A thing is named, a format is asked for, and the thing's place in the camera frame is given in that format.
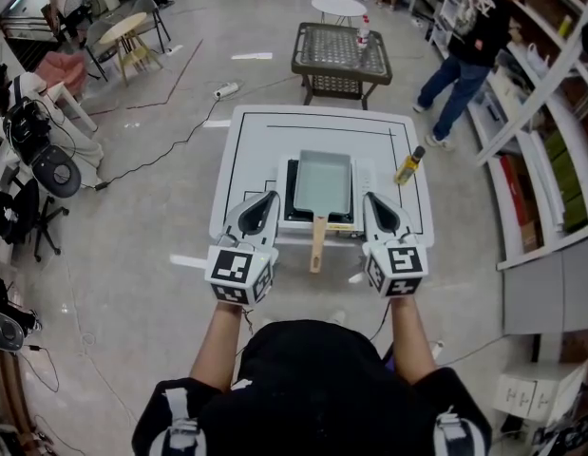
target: white shelving unit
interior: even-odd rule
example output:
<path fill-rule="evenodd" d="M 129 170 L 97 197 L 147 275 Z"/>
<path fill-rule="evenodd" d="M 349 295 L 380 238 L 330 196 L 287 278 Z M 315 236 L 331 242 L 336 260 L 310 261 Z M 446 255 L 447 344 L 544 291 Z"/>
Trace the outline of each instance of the white shelving unit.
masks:
<path fill-rule="evenodd" d="M 500 129 L 495 129 L 498 124 L 486 117 L 487 112 L 484 107 L 475 101 L 468 106 L 471 121 L 475 125 L 482 146 L 482 150 L 477 156 L 477 162 L 479 166 L 484 164 L 488 166 L 494 182 L 503 226 L 504 260 L 497 265 L 499 270 L 544 257 L 588 237 L 588 224 L 573 234 L 567 235 L 562 231 L 564 204 L 544 144 L 536 132 L 528 133 L 522 130 L 540 108 L 545 106 L 549 110 L 575 167 L 588 216 L 588 137 L 571 106 L 558 92 L 561 81 L 570 74 L 571 69 L 575 69 L 588 85 L 588 68 L 579 58 L 581 51 L 580 29 L 588 23 L 588 2 L 583 4 L 580 0 L 563 1 L 580 14 L 577 27 L 567 40 L 561 37 L 534 9 L 517 4 L 518 8 L 530 17 L 561 49 L 560 56 L 552 63 L 549 73 L 541 78 L 529 65 L 525 47 L 514 43 L 507 46 L 507 50 L 519 63 L 535 88 L 532 95 L 521 105 L 519 111 L 513 112 L 509 108 L 507 112 L 506 106 L 502 106 L 507 123 Z M 444 58 L 448 55 L 444 35 L 451 35 L 459 4 L 460 0 L 445 0 L 440 14 L 436 17 L 435 30 L 430 42 L 436 44 L 439 53 Z M 486 81 L 497 101 L 502 103 L 503 96 L 499 96 L 499 87 L 495 80 L 495 74 L 490 73 Z M 526 163 L 541 220 L 544 244 L 529 253 L 523 252 L 521 228 L 498 157 L 502 152 L 510 151 L 512 144 L 515 144 L 516 147 L 519 146 L 519 153 Z"/>

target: black shirt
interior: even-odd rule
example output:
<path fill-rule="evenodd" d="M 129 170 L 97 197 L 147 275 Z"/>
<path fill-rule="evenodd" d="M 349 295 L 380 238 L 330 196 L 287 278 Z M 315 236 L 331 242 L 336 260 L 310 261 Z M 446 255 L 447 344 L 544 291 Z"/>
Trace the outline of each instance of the black shirt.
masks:
<path fill-rule="evenodd" d="M 185 388 L 208 455 L 433 454 L 433 427 L 451 406 L 491 429 L 452 369 L 415 386 L 388 370 L 358 332 L 320 321 L 269 324 L 245 348 L 237 382 L 221 393 L 183 378 L 160 382 L 133 435 L 147 455 L 171 426 L 165 390 Z"/>
<path fill-rule="evenodd" d="M 511 36 L 510 0 L 463 0 L 455 17 L 449 51 L 471 65 L 492 67 Z"/>

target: floor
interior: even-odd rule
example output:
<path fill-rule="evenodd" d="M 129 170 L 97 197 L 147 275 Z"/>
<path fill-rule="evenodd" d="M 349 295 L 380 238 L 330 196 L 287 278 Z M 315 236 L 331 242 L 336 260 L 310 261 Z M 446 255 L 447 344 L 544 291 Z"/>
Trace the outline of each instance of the floor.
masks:
<path fill-rule="evenodd" d="M 304 91 L 290 60 L 298 24 L 319 20 L 311 0 L 176 2 L 162 14 L 172 34 L 169 47 L 182 48 L 162 57 L 165 70 L 132 75 L 125 89 L 112 67 L 110 85 L 89 85 L 84 107 L 99 125 L 93 137 L 104 147 L 104 180 L 187 137 L 205 118 L 221 83 L 237 81 L 241 90 L 216 106 L 212 120 L 229 119 L 236 105 L 302 103 Z M 423 38 L 426 29 L 415 26 L 406 11 L 378 9 L 372 1 L 367 7 L 394 73 L 391 85 L 371 96 L 370 109 L 411 116 L 422 137 L 446 95 L 422 116 L 411 105 L 440 58 Z M 157 48 L 153 36 L 146 36 Z M 273 59 L 231 60 L 252 52 L 272 52 Z M 360 106 L 331 99 L 314 99 L 313 105 Z M 17 289 L 45 324 L 30 342 L 50 351 L 59 375 L 53 393 L 22 363 L 29 411 L 44 418 L 42 428 L 48 423 L 86 455 L 129 455 L 133 427 L 155 384 L 185 376 L 194 360 L 215 301 L 203 271 L 173 265 L 169 256 L 206 255 L 226 134 L 226 128 L 200 128 L 155 165 L 102 192 L 81 191 L 65 201 L 71 213 L 53 226 L 61 256 L 45 248 L 36 264 L 27 250 L 18 252 Z M 454 141 L 455 152 L 430 149 L 423 159 L 436 238 L 430 274 L 417 297 L 429 339 L 445 342 L 440 363 L 498 339 L 503 324 L 502 276 L 495 270 L 500 221 L 489 177 L 474 164 L 478 147 L 467 118 L 456 123 Z M 386 301 L 365 284 L 341 281 L 355 273 L 354 258 L 339 263 L 346 268 L 310 278 L 304 249 L 281 254 L 274 289 L 250 315 L 255 327 L 265 316 L 321 319 L 341 308 L 350 328 L 368 336 L 376 332 Z M 243 326 L 241 347 L 249 336 Z M 387 325 L 375 340 L 378 350 L 390 340 Z M 512 360 L 526 359 L 528 350 L 527 339 L 505 338 L 454 365 L 494 425 L 499 416 L 490 405 L 499 373 Z M 55 388 L 47 354 L 24 354 Z M 56 448 L 61 455 L 80 454 L 59 442 Z"/>

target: chair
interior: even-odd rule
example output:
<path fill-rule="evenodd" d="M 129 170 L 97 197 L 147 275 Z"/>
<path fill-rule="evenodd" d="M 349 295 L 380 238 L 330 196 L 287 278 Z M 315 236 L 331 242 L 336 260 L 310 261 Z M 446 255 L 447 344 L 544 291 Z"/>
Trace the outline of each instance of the chair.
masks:
<path fill-rule="evenodd" d="M 34 71 L 47 82 L 48 87 L 64 82 L 72 95 L 78 95 L 85 85 L 85 56 L 77 52 L 71 56 L 61 52 L 48 52 Z"/>
<path fill-rule="evenodd" d="M 100 39 L 112 28 L 112 24 L 103 20 L 98 20 L 91 24 L 86 32 L 86 45 L 85 49 L 88 55 L 93 61 L 93 64 L 102 73 L 102 76 L 107 81 L 104 68 L 101 63 L 105 63 L 110 60 L 117 52 L 115 43 L 112 44 L 100 44 Z"/>
<path fill-rule="evenodd" d="M 133 6 L 133 10 L 129 12 L 129 15 L 133 15 L 135 13 L 145 12 L 148 15 L 152 15 L 152 18 L 148 18 L 143 22 L 140 26 L 138 26 L 135 31 L 138 34 L 144 34 L 149 30 L 156 29 L 157 33 L 159 34 L 159 41 L 161 42 L 161 49 L 162 53 L 164 54 L 164 45 L 162 44 L 162 37 L 161 37 L 161 30 L 159 29 L 159 24 L 161 24 L 162 30 L 167 36 L 167 39 L 171 41 L 171 37 L 169 36 L 169 32 L 164 26 L 164 23 L 161 19 L 161 14 L 159 13 L 159 8 L 154 0 L 138 0 L 135 2 Z"/>
<path fill-rule="evenodd" d="M 25 243 L 28 234 L 32 230 L 36 230 L 36 241 L 34 243 L 34 258 L 36 258 L 36 261 L 41 260 L 38 255 L 41 237 L 47 239 L 55 255 L 60 255 L 62 251 L 53 243 L 53 239 L 48 232 L 48 224 L 59 215 L 66 217 L 69 210 L 60 207 L 49 213 L 48 206 L 55 202 L 55 199 L 47 196 L 43 210 L 40 212 L 38 182 L 31 179 L 24 185 L 14 177 L 17 172 L 16 170 L 11 179 L 20 187 L 17 195 L 12 198 L 9 194 L 0 191 L 0 237 L 8 244 L 22 244 Z"/>

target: sneaker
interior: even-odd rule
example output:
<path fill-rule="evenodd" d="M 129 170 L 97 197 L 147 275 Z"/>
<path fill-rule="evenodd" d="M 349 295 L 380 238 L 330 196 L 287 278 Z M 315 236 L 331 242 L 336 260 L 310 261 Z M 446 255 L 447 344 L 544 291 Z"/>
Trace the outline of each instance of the sneaker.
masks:
<path fill-rule="evenodd" d="M 430 108 L 430 106 L 422 106 L 418 102 L 413 104 L 411 107 L 414 108 L 414 111 L 416 113 L 422 113 L 423 111 L 427 111 Z"/>
<path fill-rule="evenodd" d="M 40 332 L 43 330 L 43 325 L 40 322 L 40 318 L 38 317 L 38 313 L 35 312 L 33 309 L 29 310 L 29 313 L 34 316 L 34 327 L 32 328 L 33 332 Z"/>
<path fill-rule="evenodd" d="M 454 144 L 450 140 L 443 139 L 438 141 L 432 133 L 430 135 L 425 135 L 425 142 L 429 147 L 442 147 L 447 152 L 454 150 Z"/>
<path fill-rule="evenodd" d="M 344 327 L 347 322 L 347 314 L 343 310 L 336 311 L 328 318 L 327 322 Z"/>

